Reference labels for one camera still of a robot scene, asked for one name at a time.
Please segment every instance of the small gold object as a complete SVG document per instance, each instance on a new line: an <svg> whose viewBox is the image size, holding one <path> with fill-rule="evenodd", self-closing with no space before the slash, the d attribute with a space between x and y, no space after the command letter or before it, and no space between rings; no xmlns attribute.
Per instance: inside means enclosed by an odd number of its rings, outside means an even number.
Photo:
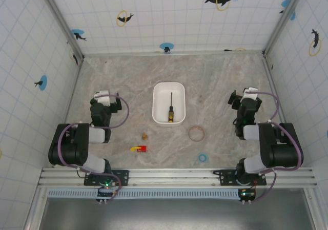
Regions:
<svg viewBox="0 0 328 230"><path fill-rule="evenodd" d="M143 140L147 140L148 139L148 135L145 134L145 133L142 133L142 137L141 137Z"/></svg>

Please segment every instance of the red and yellow object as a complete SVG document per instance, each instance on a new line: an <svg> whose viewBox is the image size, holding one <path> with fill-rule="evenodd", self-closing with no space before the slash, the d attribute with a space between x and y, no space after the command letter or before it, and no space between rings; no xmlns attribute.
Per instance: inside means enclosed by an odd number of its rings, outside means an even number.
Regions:
<svg viewBox="0 0 328 230"><path fill-rule="evenodd" d="M137 150L137 152L146 152L147 151L147 146L145 145L140 145L138 147L131 147L130 151L134 152L135 150Z"/></svg>

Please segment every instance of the screwdriver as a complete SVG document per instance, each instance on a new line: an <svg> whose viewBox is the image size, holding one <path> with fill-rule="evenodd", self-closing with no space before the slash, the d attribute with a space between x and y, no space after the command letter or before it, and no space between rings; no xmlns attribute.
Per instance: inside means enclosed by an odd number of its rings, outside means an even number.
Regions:
<svg viewBox="0 0 328 230"><path fill-rule="evenodd" d="M170 110L169 110L169 122L173 122L173 116L174 116L174 112L173 112L173 106L172 106L172 92L171 92L171 106L170 106Z"/></svg>

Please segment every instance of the white vent grille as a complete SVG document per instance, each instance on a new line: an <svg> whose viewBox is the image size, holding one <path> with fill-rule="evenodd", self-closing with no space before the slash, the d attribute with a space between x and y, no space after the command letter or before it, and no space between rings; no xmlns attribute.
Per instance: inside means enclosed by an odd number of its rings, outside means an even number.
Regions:
<svg viewBox="0 0 328 230"><path fill-rule="evenodd" d="M98 198L97 189L50 189L49 198ZM238 189L122 189L115 199L217 198L239 199Z"/></svg>

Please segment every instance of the white plastic bin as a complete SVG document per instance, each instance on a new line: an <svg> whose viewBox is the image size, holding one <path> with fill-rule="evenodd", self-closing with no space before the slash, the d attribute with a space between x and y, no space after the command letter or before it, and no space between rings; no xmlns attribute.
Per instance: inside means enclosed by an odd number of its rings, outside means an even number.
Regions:
<svg viewBox="0 0 328 230"><path fill-rule="evenodd" d="M174 111L174 121L169 122L169 109ZM162 127L176 127L181 125L186 117L185 88L178 82L161 82L154 87L153 93L153 119Z"/></svg>

